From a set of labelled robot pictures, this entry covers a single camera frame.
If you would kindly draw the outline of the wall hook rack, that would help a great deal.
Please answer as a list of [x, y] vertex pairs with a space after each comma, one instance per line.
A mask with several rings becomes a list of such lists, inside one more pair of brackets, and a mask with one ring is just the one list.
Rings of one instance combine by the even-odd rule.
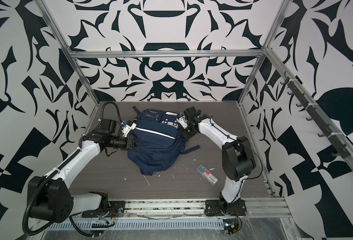
[[321, 130], [318, 137], [327, 138], [335, 148], [335, 152], [331, 155], [334, 157], [340, 156], [343, 159], [350, 157], [351, 153], [347, 149], [346, 142], [343, 140], [343, 133], [337, 130], [331, 123], [329, 117], [326, 116], [326, 113], [309, 95], [299, 80], [290, 78], [287, 75], [287, 72], [284, 72], [284, 81], [281, 84], [286, 85], [290, 89], [290, 92], [288, 93], [290, 96], [295, 96], [298, 99], [299, 104], [296, 106], [304, 109], [309, 114], [309, 117], [306, 118], [306, 120], [315, 122]]

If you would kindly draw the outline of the green circuit board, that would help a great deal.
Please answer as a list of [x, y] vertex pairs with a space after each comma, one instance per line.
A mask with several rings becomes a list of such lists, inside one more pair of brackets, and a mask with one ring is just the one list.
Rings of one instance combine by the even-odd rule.
[[240, 218], [235, 219], [234, 221], [225, 220], [223, 222], [223, 232], [226, 235], [233, 235], [237, 233], [242, 228], [242, 221]]

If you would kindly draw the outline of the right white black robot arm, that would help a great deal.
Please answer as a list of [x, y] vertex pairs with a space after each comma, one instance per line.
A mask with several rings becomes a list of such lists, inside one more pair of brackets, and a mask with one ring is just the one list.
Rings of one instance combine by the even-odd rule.
[[226, 204], [240, 199], [244, 181], [256, 167], [254, 152], [246, 137], [238, 137], [220, 127], [209, 115], [199, 114], [194, 108], [186, 109], [177, 117], [182, 135], [189, 140], [197, 133], [207, 136], [221, 150], [222, 169], [226, 175], [220, 198]]

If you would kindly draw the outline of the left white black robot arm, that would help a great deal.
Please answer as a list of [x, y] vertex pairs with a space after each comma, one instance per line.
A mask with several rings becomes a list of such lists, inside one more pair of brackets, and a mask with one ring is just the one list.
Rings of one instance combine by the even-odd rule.
[[133, 147], [132, 131], [136, 124], [129, 121], [102, 119], [97, 128], [80, 138], [76, 150], [43, 177], [28, 183], [27, 206], [23, 221], [30, 218], [61, 223], [83, 212], [105, 213], [109, 206], [107, 194], [89, 192], [73, 196], [69, 188], [87, 164], [107, 148], [129, 150]]

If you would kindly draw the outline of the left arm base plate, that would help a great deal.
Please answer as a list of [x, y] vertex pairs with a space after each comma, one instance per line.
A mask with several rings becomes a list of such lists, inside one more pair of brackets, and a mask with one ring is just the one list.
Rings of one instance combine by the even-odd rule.
[[86, 211], [81, 214], [82, 218], [115, 218], [124, 213], [125, 201], [109, 201], [105, 207], [99, 206], [96, 210]]

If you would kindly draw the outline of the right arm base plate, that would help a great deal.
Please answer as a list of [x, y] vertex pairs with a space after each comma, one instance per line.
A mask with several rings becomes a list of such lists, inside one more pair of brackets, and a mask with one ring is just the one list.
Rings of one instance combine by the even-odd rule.
[[206, 200], [204, 214], [213, 216], [246, 216], [247, 208], [244, 200], [227, 203], [223, 200]]

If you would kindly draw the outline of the aluminium cage frame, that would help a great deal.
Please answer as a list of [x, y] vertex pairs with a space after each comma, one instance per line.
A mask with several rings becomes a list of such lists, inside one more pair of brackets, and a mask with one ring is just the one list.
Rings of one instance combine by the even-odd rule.
[[[170, 43], [167, 47], [162, 47], [157, 50], [131, 50], [131, 51], [81, 51], [72, 48], [64, 38], [64, 34], [61, 31], [61, 24], [57, 22], [57, 18], [53, 15], [52, 9], [49, 6], [48, 1], [37, 1], [38, 9], [41, 11], [44, 20], [48, 23], [49, 27], [53, 30], [54, 35], [58, 37], [59, 44], [68, 56], [70, 63], [72, 64], [76, 74], [80, 77], [81, 83], [85, 86], [86, 91], [91, 94], [92, 99], [98, 103], [99, 98], [96, 95], [95, 90], [91, 87], [90, 80], [85, 76], [81, 70], [78, 60], [82, 59], [101, 59], [101, 58], [118, 58], [118, 59], [170, 59], [170, 58], [210, 58], [210, 57], [251, 57], [256, 58], [257, 61], [254, 64], [250, 75], [246, 79], [244, 92], [247, 92], [251, 88], [256, 80], [257, 74], [260, 73], [263, 62], [268, 60], [284, 81], [284, 72], [292, 79], [297, 79], [309, 95], [315, 100], [317, 104], [329, 117], [331, 123], [336, 127], [337, 130], [343, 133], [343, 140], [347, 144], [347, 149], [350, 151], [351, 156], [344, 159], [349, 168], [353, 171], [353, 131], [344, 130], [342, 127], [344, 121], [333, 118], [329, 112], [329, 107], [319, 103], [321, 99], [330, 98], [331, 107], [338, 113], [341, 114], [344, 111], [351, 111], [353, 109], [352, 104], [347, 102], [337, 103], [337, 100], [351, 87], [353, 74], [349, 74], [347, 69], [353, 68], [353, 61], [349, 65], [342, 65], [338, 68], [336, 65], [342, 61], [351, 61], [352, 52], [344, 53], [343, 51], [338, 52], [338, 58], [332, 59], [326, 62], [322, 58], [315, 58], [311, 64], [313, 67], [313, 73], [317, 74], [319, 65], [324, 64], [330, 66], [330, 70], [325, 73], [325, 76], [318, 78], [313, 77], [313, 83], [309, 82], [309, 78], [300, 78], [301, 70], [297, 67], [297, 44], [303, 41], [303, 37], [291, 37], [289, 43], [286, 46], [287, 58], [283, 60], [278, 55], [277, 48], [273, 47], [273, 42], [278, 38], [284, 38], [291, 30], [300, 33], [301, 24], [299, 21], [292, 19], [292, 5], [294, 1], [282, 1], [279, 9], [276, 12], [275, 19], [272, 21], [271, 28], [267, 34], [266, 40], [261, 47], [255, 49], [240, 49], [236, 48], [233, 50], [193, 50], [185, 49], [183, 47], [177, 48], [174, 43]], [[353, 120], [353, 115], [348, 115], [349, 119]]]

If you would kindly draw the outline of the navy blue student backpack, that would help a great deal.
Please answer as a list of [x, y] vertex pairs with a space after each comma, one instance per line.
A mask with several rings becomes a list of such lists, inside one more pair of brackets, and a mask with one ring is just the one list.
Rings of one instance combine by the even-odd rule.
[[129, 132], [133, 137], [133, 147], [127, 157], [134, 162], [144, 176], [166, 171], [179, 155], [186, 155], [200, 149], [199, 145], [187, 149], [178, 122], [179, 114], [161, 110], [138, 110], [133, 123], [135, 128]]

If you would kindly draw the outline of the aluminium front rail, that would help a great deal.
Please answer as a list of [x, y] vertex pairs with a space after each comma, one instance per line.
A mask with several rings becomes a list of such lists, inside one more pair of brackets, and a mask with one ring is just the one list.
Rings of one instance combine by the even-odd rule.
[[[291, 218], [292, 214], [283, 198], [244, 198], [247, 208], [246, 216], [213, 216], [204, 214], [206, 199], [110, 199], [125, 201], [124, 213], [115, 218], [136, 219], [177, 219], [177, 218]], [[107, 220], [111, 218], [82, 218], [86, 211], [73, 214], [73, 218]]]

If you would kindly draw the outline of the clear plastic eraser case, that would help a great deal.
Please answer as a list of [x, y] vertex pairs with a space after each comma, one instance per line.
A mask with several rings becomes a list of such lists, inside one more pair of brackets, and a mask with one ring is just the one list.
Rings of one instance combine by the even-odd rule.
[[209, 169], [207, 169], [204, 165], [199, 165], [197, 171], [207, 179], [211, 184], [215, 185], [218, 181], [218, 178], [213, 175]]

